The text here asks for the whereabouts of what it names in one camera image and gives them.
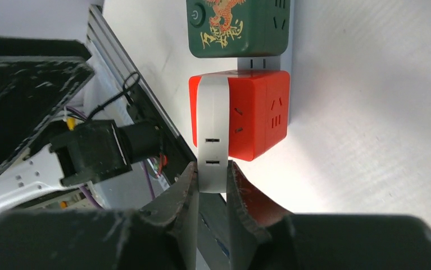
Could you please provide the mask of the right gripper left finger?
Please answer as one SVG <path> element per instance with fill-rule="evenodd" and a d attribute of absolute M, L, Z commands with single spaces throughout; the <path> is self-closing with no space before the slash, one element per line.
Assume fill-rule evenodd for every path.
<path fill-rule="evenodd" d="M 197 164 L 137 215 L 138 269 L 195 269 L 198 228 Z"/>

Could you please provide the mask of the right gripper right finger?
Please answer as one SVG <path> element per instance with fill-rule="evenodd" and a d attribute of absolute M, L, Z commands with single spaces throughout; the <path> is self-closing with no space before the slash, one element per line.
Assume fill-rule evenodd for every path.
<path fill-rule="evenodd" d="M 255 187 L 234 161 L 226 195 L 231 269 L 293 269 L 290 212 Z"/>

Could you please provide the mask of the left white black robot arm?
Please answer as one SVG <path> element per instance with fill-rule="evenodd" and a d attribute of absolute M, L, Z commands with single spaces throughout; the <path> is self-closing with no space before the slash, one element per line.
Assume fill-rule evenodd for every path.
<path fill-rule="evenodd" d="M 55 191 L 125 174 L 132 164 L 158 155 L 161 145 L 151 122 L 118 127 L 114 120 L 87 120 L 0 174 L 0 214 Z"/>

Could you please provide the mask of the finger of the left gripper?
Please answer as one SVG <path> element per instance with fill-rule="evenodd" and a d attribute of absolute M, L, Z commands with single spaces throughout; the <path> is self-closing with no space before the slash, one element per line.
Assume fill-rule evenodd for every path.
<path fill-rule="evenodd" d="M 0 56 L 0 175 L 93 75 L 81 57 Z"/>

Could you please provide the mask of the red small adapter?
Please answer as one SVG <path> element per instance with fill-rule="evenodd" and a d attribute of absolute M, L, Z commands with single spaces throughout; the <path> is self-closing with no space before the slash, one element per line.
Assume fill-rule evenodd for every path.
<path fill-rule="evenodd" d="M 290 75 L 282 70 L 228 70 L 228 155 L 252 161 L 287 135 Z"/>

